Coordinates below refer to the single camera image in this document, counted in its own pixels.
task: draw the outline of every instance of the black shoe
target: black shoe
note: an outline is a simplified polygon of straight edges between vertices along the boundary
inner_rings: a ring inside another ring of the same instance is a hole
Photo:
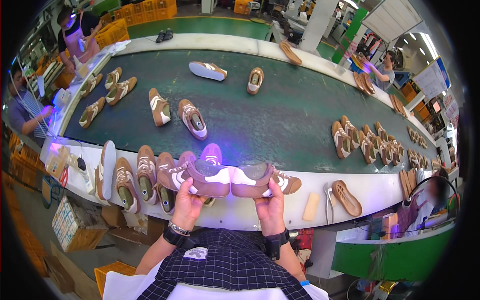
[[[158,37],[156,38],[156,43],[161,43],[163,42],[165,39],[165,33],[163,32],[163,30],[160,30],[160,33],[158,33]]]
[[[165,37],[163,38],[164,41],[168,41],[169,39],[173,38],[173,31],[170,28],[167,28],[165,32]]]

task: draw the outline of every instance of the worker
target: worker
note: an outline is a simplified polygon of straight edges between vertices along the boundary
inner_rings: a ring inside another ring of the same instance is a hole
[[[392,86],[393,81],[395,80],[395,72],[393,67],[395,65],[396,55],[393,51],[387,51],[384,57],[384,63],[374,66],[368,59],[365,57],[359,58],[359,61],[362,62],[370,71],[375,74],[375,84],[377,87],[381,88],[384,92]]]
[[[187,237],[181,232],[193,230],[208,198],[189,194],[192,184],[191,177],[181,184],[171,222],[147,250],[135,276],[107,273],[103,300],[328,300],[324,290],[306,281],[286,241],[284,195],[273,179],[268,183],[272,197],[254,199],[261,233],[202,228]],[[192,236],[199,241],[195,248],[178,247],[181,239]]]
[[[340,12],[340,8],[337,7],[335,8],[335,17],[338,19],[338,20],[341,20],[342,19],[342,13]]]
[[[67,72],[73,73],[75,71],[73,56],[81,63],[85,63],[100,51],[95,35],[102,28],[102,21],[89,12],[75,14],[70,6],[64,6],[57,17],[57,23],[61,27],[58,34],[60,59],[65,64]],[[66,49],[70,54],[69,59],[65,54]]]
[[[420,183],[425,179],[425,174],[423,168],[420,168],[418,164],[416,168],[417,183]],[[402,207],[397,211],[401,237],[418,235],[417,226],[432,214],[433,208],[445,205],[449,185],[445,180],[436,178],[439,176],[448,179],[448,173],[442,168],[432,174],[433,178],[425,183],[426,187],[424,189],[419,190],[412,196],[411,201],[405,200],[402,202]]]
[[[7,116],[10,127],[18,134],[28,136],[42,147],[47,133],[52,106],[43,106],[22,84],[22,70],[15,63],[10,70],[12,76],[8,84]]]

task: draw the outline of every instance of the apron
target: apron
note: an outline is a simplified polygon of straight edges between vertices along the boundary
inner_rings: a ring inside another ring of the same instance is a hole
[[[175,249],[138,300],[167,299],[179,282],[230,291],[281,288],[290,300],[312,299],[295,277],[265,255],[258,232],[205,229],[198,240],[205,248]]]
[[[421,192],[423,192],[423,190],[420,190],[413,195],[412,200],[410,201],[410,206],[407,209],[402,206],[397,210],[398,224],[400,225],[399,238],[403,237],[407,228],[417,219],[419,210],[425,203],[427,203],[427,200],[425,200],[422,204],[417,205],[417,198]]]
[[[80,50],[80,46],[78,45],[78,39],[83,38],[84,34],[82,32],[82,17],[84,15],[84,12],[80,13],[80,24],[78,26],[78,29],[72,33],[69,36],[65,36],[65,30],[62,29],[62,34],[63,34],[63,40],[65,41],[65,45],[67,45],[68,52],[70,53],[69,60],[73,62],[73,65],[75,65],[75,62],[73,61],[73,56],[75,55],[78,60],[81,63],[86,63],[91,57],[93,57],[95,54],[100,52],[100,47],[96,43],[95,38],[92,38],[90,40],[90,44],[88,47],[85,49],[85,52],[82,52]]]

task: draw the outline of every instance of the apron label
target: apron label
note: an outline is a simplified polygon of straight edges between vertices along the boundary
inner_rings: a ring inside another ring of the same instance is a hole
[[[183,255],[183,258],[194,258],[196,260],[201,260],[207,258],[207,248],[197,247],[190,250],[187,250]]]

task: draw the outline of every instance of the bracelet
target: bracelet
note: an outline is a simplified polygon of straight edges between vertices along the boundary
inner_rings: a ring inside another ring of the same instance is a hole
[[[176,231],[180,234],[183,234],[183,235],[190,235],[190,232],[191,232],[191,231],[188,231],[186,229],[183,229],[182,227],[179,227],[179,226],[173,224],[172,221],[168,222],[168,227],[172,228],[174,231]]]

